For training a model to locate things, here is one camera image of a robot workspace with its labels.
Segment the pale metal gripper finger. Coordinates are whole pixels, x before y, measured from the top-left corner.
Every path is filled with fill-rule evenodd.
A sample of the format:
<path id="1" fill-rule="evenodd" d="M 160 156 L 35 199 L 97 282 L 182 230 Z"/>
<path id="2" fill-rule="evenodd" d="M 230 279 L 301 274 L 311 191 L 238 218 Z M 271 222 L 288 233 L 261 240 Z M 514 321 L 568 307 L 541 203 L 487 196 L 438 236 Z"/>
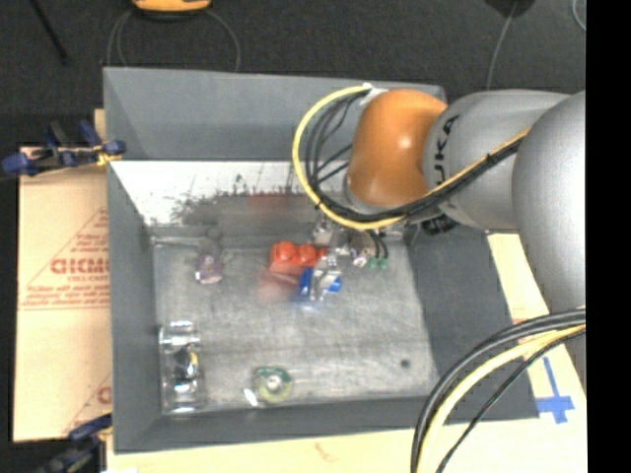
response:
<path id="1" fill-rule="evenodd" d="M 337 258 L 330 256 L 326 258 L 326 266 L 323 276 L 323 284 L 326 290 L 339 290 L 341 270 L 338 266 Z"/>
<path id="2" fill-rule="evenodd" d="M 312 270 L 310 299 L 321 301 L 325 293 L 324 278 L 326 277 L 326 259 L 320 259 Z"/>

